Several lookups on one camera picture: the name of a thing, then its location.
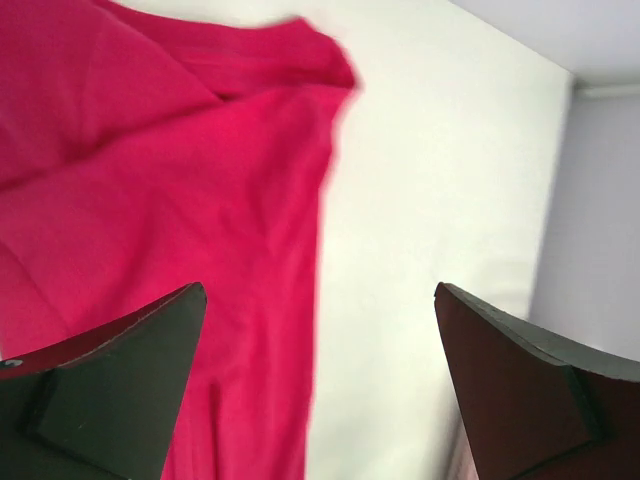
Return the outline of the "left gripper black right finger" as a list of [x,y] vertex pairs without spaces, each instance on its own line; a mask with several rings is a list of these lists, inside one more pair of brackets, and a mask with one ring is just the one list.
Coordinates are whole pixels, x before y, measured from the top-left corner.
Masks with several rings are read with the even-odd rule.
[[437,286],[434,306],[480,478],[638,478],[638,362],[451,283]]

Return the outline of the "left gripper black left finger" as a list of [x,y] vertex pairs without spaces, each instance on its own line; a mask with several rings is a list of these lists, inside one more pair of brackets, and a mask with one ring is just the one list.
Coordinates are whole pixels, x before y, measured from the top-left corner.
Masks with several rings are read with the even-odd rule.
[[4,479],[158,479],[205,317],[199,283],[1,363]]

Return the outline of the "magenta t-shirt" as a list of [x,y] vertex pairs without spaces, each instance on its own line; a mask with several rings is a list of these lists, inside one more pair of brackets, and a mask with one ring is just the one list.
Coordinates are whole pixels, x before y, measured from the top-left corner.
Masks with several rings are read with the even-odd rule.
[[303,478],[320,194],[355,86],[301,18],[242,29],[3,2],[2,355],[199,282],[164,477]]

